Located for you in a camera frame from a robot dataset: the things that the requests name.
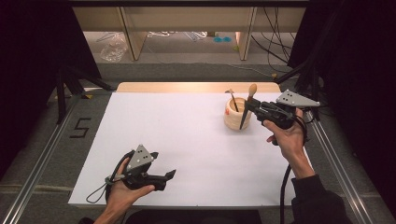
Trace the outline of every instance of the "human hand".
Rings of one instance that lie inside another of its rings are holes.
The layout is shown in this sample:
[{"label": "human hand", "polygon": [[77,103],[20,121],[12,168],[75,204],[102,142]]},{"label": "human hand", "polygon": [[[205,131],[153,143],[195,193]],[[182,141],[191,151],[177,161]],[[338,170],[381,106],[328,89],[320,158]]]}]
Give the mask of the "human hand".
[{"label": "human hand", "polygon": [[[302,119],[303,111],[296,108],[296,116],[297,119]],[[303,128],[297,122],[294,122],[287,130],[277,127],[270,120],[263,121],[262,125],[274,134],[268,137],[267,142],[277,141],[282,156],[289,162],[291,169],[298,179],[315,174],[309,165],[308,158],[304,154],[304,132]]]},{"label": "human hand", "polygon": [[[122,174],[128,161],[129,158],[122,162],[117,175]],[[104,213],[96,219],[95,223],[115,223],[137,199],[149,194],[153,190],[155,190],[155,187],[152,185],[130,190],[122,181],[117,181],[111,188]]]}]

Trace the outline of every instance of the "blue object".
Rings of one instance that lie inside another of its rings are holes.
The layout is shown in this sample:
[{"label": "blue object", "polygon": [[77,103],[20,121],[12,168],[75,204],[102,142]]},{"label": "blue object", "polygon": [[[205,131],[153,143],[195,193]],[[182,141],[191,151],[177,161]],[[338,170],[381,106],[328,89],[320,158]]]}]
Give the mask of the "blue object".
[{"label": "blue object", "polygon": [[221,41],[222,41],[221,37],[218,37],[218,36],[216,36],[215,38],[213,38],[213,40],[214,40],[215,42],[221,42]]},{"label": "blue object", "polygon": [[224,41],[224,42],[230,42],[230,41],[231,41],[231,38],[228,37],[228,36],[225,36],[225,37],[223,38],[223,41]]}]

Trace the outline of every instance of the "black curtain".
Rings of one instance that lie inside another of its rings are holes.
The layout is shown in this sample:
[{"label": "black curtain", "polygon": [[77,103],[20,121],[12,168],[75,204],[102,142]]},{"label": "black curtain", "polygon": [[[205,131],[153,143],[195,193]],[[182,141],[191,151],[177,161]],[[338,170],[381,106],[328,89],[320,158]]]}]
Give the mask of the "black curtain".
[{"label": "black curtain", "polygon": [[[329,18],[308,8],[296,36],[289,65],[306,60]],[[366,173],[396,217],[396,4],[392,0],[352,4],[341,31],[316,68],[330,107]]]},{"label": "black curtain", "polygon": [[56,86],[56,75],[74,65],[100,77],[71,7],[29,1],[0,6],[0,177],[28,142]]}]

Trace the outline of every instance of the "plastic bag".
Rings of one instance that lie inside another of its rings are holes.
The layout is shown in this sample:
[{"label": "plastic bag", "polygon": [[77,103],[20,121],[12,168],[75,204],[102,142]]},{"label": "plastic bag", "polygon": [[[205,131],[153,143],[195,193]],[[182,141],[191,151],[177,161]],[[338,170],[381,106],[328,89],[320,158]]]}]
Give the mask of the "plastic bag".
[{"label": "plastic bag", "polygon": [[102,49],[100,57],[111,63],[118,63],[119,61],[121,61],[122,56],[125,54],[125,51],[127,49],[128,46],[125,40],[120,36],[120,34],[116,34],[111,38],[110,42]]}]

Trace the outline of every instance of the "wooden stick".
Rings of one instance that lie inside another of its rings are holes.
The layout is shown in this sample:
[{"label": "wooden stick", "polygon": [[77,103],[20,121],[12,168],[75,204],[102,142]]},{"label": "wooden stick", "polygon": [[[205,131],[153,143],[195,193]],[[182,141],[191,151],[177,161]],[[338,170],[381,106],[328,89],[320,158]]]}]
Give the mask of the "wooden stick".
[{"label": "wooden stick", "polygon": [[256,84],[251,84],[250,87],[248,88],[248,98],[247,101],[250,102],[251,99],[253,99],[253,95],[257,91],[257,85]]},{"label": "wooden stick", "polygon": [[[233,97],[233,89],[230,89],[230,94]],[[236,112],[239,112],[238,105],[236,105],[235,98],[233,98],[233,105],[235,106]]]}]

